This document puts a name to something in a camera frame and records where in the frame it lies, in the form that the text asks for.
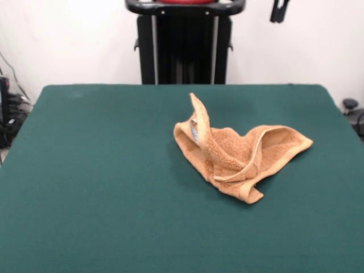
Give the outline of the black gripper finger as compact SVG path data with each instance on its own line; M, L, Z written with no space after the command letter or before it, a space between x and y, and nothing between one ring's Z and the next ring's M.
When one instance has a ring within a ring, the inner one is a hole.
M274 0L274 4L271 11L270 22L271 23L281 23L281 9L282 2L280 0Z
M284 0L280 10L279 10L279 20L284 20L286 11L288 8L289 0Z

